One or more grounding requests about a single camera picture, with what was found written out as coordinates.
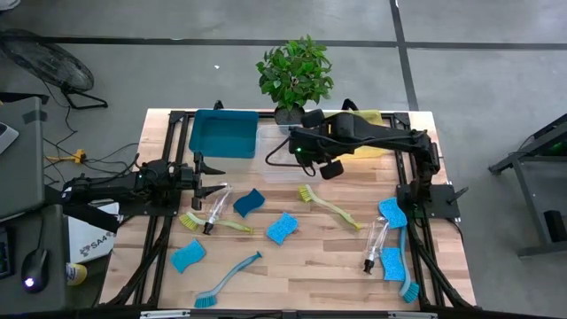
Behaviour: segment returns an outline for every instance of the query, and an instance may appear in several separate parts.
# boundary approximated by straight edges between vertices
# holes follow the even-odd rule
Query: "plant pot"
[[[301,117],[305,114],[302,107],[292,107],[291,110],[281,107],[274,113],[274,120],[277,125],[297,125],[301,124]]]

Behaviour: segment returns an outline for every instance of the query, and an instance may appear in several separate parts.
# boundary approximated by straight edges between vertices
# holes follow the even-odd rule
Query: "green plant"
[[[307,35],[307,39],[301,37],[264,52],[264,61],[256,64],[262,94],[269,94],[278,108],[288,110],[294,105],[303,107],[308,100],[319,104],[321,97],[330,98],[334,83],[327,75],[331,63],[323,54],[326,50]]]

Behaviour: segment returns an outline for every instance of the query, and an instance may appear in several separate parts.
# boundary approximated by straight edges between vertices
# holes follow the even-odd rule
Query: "blue container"
[[[198,110],[189,149],[207,157],[253,159],[258,118],[251,111]]]

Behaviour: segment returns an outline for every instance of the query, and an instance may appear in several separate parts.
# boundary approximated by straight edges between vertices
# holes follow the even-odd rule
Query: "brush bristles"
[[[211,307],[214,305],[216,305],[216,297],[214,296],[197,298],[195,300],[195,307],[203,308],[203,307]]]
[[[309,194],[309,191],[307,190],[307,187],[305,185],[299,186],[299,197],[301,198],[301,200],[303,200],[306,203],[313,200],[311,194]]]
[[[187,227],[190,230],[197,229],[197,223],[192,221],[191,218],[189,218],[189,216],[186,214],[179,216],[179,221],[181,222],[181,224],[183,224],[183,226]]]
[[[408,291],[404,294],[404,301],[406,301],[407,303],[412,303],[416,301],[418,294],[419,294],[419,284],[411,283],[409,284]]]

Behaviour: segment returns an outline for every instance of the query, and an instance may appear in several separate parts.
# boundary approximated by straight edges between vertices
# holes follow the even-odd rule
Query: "potted plant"
[[[256,64],[262,94],[269,94],[277,103],[278,125],[300,124],[308,100],[319,104],[321,97],[330,98],[334,83],[328,76],[331,63],[323,54],[326,50],[307,35],[307,39],[301,37],[264,52],[264,60]]]

